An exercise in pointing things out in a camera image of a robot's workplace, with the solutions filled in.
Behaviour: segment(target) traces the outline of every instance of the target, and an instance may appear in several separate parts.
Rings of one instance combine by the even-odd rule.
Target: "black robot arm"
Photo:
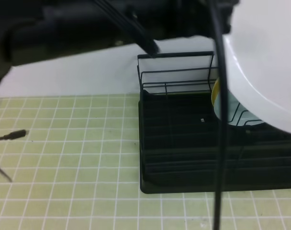
[[[237,2],[219,0],[225,34]],[[0,81],[11,66],[194,35],[212,36],[205,0],[0,0]]]

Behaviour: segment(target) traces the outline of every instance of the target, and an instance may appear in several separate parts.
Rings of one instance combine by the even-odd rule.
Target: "black plastic holder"
[[[142,59],[198,56],[210,56],[209,65],[204,68],[143,72],[139,68]],[[152,194],[214,191],[220,120],[216,117],[211,103],[211,90],[215,81],[210,79],[211,70],[217,68],[212,67],[213,56],[212,51],[138,56],[142,192]],[[179,74],[179,81],[143,81],[145,74],[204,69],[208,70],[208,76],[203,80],[180,81]],[[172,90],[179,86],[200,85],[206,85],[207,89]],[[159,87],[164,90],[159,93],[147,91]],[[265,123],[250,126],[249,122],[246,121],[243,126],[229,125],[224,190],[291,188],[291,134]]]

